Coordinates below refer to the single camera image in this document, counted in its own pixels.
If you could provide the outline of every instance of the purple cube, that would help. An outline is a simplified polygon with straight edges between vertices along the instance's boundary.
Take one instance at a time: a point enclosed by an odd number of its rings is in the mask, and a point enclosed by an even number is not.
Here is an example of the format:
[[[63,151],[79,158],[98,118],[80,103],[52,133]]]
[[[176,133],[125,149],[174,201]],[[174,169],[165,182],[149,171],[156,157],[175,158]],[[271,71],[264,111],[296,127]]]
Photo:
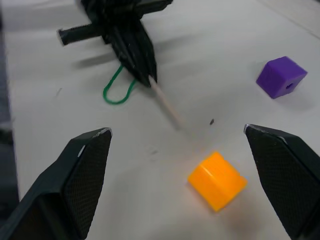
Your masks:
[[[256,83],[273,99],[291,93],[308,73],[287,56],[269,61]]]

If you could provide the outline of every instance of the plastic block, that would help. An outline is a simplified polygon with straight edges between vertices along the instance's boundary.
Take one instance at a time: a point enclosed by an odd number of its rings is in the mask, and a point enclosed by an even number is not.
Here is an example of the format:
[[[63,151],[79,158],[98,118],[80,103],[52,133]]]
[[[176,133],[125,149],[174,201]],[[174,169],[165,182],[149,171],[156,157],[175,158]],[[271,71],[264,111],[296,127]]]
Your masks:
[[[273,99],[291,93],[308,73],[284,56],[269,61],[256,83]]]
[[[188,182],[216,212],[247,185],[247,180],[218,152],[206,158],[188,177]]]

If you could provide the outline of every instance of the white table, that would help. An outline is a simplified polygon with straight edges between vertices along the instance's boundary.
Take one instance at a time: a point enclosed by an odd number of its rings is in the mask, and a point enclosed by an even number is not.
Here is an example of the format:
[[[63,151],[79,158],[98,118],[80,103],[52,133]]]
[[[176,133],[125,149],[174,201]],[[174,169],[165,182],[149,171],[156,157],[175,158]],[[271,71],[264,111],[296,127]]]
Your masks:
[[[159,83],[187,120],[187,135],[141,86],[124,105],[104,102],[102,90],[119,67],[112,49],[98,38],[62,47],[56,36],[88,21],[73,1],[3,0],[3,13],[20,197],[71,138],[111,127],[105,184],[87,239],[289,239],[243,128],[281,129],[320,153],[317,38],[255,0],[175,0],[146,15]],[[267,61],[282,56],[309,74],[295,92],[272,100],[255,80]],[[122,73],[110,97],[123,96],[131,79]],[[213,151],[248,179],[219,213],[186,184]]]

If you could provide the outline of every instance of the wooden stick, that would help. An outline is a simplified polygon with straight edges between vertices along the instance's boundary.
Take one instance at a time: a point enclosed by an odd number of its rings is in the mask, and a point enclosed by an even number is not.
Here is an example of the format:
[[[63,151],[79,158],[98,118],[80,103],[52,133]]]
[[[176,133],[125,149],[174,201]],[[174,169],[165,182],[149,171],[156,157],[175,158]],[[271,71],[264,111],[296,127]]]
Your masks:
[[[153,77],[149,76],[149,81],[151,85],[151,89],[155,92],[157,95],[159,101],[161,104],[167,109],[167,111],[170,113],[172,116],[173,120],[177,124],[179,128],[184,127],[185,122],[182,120],[180,115],[177,113],[175,108],[170,104],[170,102],[167,100],[165,94],[162,92],[160,87],[158,86],[157,82],[153,79]]]

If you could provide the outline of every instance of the yellow cube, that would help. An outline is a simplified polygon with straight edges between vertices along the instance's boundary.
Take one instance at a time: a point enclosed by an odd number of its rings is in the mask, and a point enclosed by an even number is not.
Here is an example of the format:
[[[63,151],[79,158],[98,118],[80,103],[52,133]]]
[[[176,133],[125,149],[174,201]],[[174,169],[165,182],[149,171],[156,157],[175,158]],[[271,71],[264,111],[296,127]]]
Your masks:
[[[188,177],[188,182],[216,212],[247,185],[247,180],[218,152],[200,163]]]

